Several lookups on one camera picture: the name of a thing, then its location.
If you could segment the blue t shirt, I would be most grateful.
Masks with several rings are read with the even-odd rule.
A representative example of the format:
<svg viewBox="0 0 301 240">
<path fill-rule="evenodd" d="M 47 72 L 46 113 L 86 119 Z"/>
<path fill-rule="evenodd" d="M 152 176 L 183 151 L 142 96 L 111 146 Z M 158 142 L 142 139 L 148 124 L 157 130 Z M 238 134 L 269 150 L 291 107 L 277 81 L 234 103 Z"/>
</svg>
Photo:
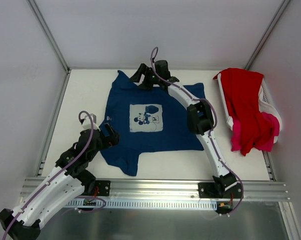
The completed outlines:
<svg viewBox="0 0 301 240">
<path fill-rule="evenodd" d="M 142 153 L 202 151 L 187 126 L 187 110 L 159 87 L 142 90 L 121 70 L 112 82 L 104 123 L 119 134 L 119 143 L 101 151 L 106 163 L 128 175 L 138 173 Z"/>
</svg>

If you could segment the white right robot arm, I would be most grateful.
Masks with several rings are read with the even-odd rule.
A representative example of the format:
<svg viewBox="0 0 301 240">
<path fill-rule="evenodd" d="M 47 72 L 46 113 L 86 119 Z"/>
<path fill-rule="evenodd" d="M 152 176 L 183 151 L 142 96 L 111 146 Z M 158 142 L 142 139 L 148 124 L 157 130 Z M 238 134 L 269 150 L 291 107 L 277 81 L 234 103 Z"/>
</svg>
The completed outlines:
<svg viewBox="0 0 301 240">
<path fill-rule="evenodd" d="M 172 76 L 166 60 L 151 60 L 151 67 L 141 63 L 129 81 L 138 83 L 140 89 L 148 91 L 158 85 L 186 109 L 187 127 L 203 146 L 213 172 L 213 183 L 209 187 L 202 187 L 199 192 L 220 199 L 243 198 L 242 181 L 225 162 L 217 143 L 214 133 L 218 123 L 217 114 L 211 103 L 205 98 L 196 97 L 178 78 Z"/>
</svg>

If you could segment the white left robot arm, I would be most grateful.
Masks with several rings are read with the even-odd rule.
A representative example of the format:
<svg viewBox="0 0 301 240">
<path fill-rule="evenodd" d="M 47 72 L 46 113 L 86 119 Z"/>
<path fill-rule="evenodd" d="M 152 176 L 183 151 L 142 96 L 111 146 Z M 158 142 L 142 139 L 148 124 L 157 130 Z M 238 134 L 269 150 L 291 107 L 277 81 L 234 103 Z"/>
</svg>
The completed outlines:
<svg viewBox="0 0 301 240">
<path fill-rule="evenodd" d="M 110 124 L 107 131 L 89 128 L 80 132 L 77 142 L 63 152 L 48 176 L 13 209 L 0 212 L 3 239 L 35 240 L 44 226 L 68 202 L 78 196 L 93 196 L 96 177 L 87 170 L 97 153 L 117 145 L 120 135 Z"/>
</svg>

